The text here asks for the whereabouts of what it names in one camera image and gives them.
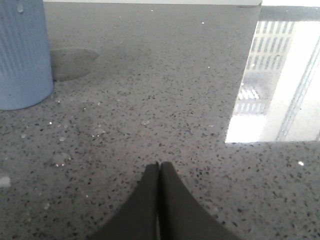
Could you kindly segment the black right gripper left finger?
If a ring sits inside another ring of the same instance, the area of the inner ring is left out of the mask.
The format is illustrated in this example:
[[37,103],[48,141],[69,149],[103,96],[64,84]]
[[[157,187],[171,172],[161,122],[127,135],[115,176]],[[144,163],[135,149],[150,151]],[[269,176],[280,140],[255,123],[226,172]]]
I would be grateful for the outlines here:
[[155,240],[159,164],[146,166],[140,182],[118,212],[92,236],[92,240]]

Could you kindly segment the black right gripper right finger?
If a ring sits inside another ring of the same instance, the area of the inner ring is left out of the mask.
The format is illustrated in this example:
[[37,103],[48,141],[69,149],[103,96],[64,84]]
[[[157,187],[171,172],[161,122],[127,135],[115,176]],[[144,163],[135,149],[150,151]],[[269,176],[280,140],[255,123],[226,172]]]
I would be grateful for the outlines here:
[[171,162],[159,171],[158,215],[162,240],[238,240],[188,191]]

